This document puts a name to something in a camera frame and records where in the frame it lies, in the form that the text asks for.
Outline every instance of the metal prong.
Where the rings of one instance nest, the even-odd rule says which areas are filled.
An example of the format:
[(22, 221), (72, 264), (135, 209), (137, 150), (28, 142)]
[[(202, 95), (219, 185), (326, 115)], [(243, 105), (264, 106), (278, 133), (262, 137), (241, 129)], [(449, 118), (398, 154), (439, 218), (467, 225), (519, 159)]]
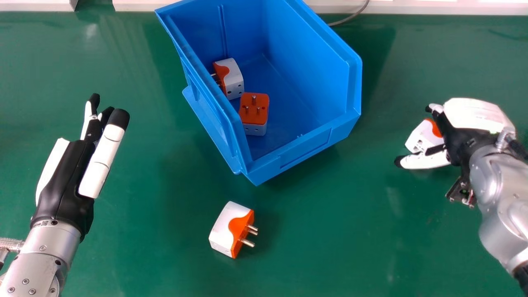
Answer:
[(245, 245), (247, 245), (247, 246), (249, 246), (249, 247), (255, 247), (255, 243), (253, 243), (253, 242), (251, 242), (251, 241), (249, 241), (249, 240), (247, 240), (247, 239), (245, 239), (245, 238), (242, 239), (242, 240), (240, 240), (240, 241), (241, 241), (243, 244), (245, 244)]

